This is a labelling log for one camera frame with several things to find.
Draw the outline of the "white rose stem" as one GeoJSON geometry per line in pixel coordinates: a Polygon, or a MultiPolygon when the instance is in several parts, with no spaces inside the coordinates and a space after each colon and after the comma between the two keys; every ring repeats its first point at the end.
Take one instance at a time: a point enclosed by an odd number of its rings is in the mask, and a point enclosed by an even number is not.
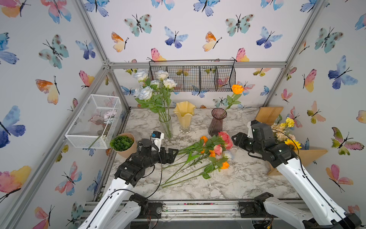
{"type": "Polygon", "coordinates": [[[149,77],[149,74],[146,70],[139,70],[133,74],[133,78],[136,79],[139,83],[144,83],[149,77]]]}
{"type": "Polygon", "coordinates": [[[150,87],[157,89],[157,88],[160,88],[160,84],[161,83],[160,83],[159,80],[153,80],[153,81],[150,82],[150,87]]]}
{"type": "Polygon", "coordinates": [[[164,79],[163,85],[169,90],[173,90],[175,87],[177,87],[177,84],[173,79],[164,79]]]}
{"type": "Polygon", "coordinates": [[[169,73],[167,71],[160,70],[156,73],[156,79],[163,81],[169,77],[169,73]]]}
{"type": "Polygon", "coordinates": [[[133,94],[135,98],[145,101],[151,99],[152,95],[153,95],[153,89],[149,86],[146,87],[140,86],[139,88],[135,89],[135,92],[133,94]]]}
{"type": "Polygon", "coordinates": [[[225,151],[223,153],[224,157],[227,158],[228,160],[234,160],[234,155],[230,152],[230,151],[225,151]]]}

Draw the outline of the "orange flower front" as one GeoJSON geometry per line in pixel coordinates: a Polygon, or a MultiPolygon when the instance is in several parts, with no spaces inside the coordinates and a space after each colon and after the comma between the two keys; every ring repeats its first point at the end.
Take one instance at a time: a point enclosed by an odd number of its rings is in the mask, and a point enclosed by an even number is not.
{"type": "Polygon", "coordinates": [[[221,166],[221,170],[224,170],[224,169],[228,169],[230,167],[229,163],[226,161],[223,163],[223,165],[221,166]]]}

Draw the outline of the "orange artificial flower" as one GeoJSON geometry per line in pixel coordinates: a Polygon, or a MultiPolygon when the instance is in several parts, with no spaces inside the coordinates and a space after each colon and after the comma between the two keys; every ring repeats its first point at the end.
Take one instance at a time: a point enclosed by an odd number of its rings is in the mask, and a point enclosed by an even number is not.
{"type": "Polygon", "coordinates": [[[232,95],[228,95],[226,97],[227,99],[227,106],[226,110],[230,109],[232,105],[239,105],[241,102],[239,101],[239,98],[242,96],[242,93],[244,91],[244,87],[242,85],[233,85],[232,86],[232,95]]]}

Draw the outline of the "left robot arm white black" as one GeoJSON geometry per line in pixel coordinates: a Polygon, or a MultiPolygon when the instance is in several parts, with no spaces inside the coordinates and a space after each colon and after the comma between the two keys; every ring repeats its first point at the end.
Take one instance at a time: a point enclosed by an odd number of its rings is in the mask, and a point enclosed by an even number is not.
{"type": "Polygon", "coordinates": [[[149,198],[133,191],[147,168],[155,164],[172,164],[178,149],[164,148],[162,139],[143,138],[117,169],[107,191],[80,229],[124,229],[139,216],[149,213],[149,198]]]}

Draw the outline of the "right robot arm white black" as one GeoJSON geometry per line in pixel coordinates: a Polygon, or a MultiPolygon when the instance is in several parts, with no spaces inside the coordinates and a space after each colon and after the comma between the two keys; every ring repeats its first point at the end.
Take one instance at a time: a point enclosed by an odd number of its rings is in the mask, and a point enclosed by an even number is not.
{"type": "Polygon", "coordinates": [[[277,143],[271,127],[256,120],[248,123],[248,133],[232,136],[233,144],[250,157],[269,162],[295,188],[309,211],[297,209],[266,192],[254,199],[258,213],[273,215],[296,229],[359,229],[361,219],[336,204],[306,172],[293,147],[277,143]]]}

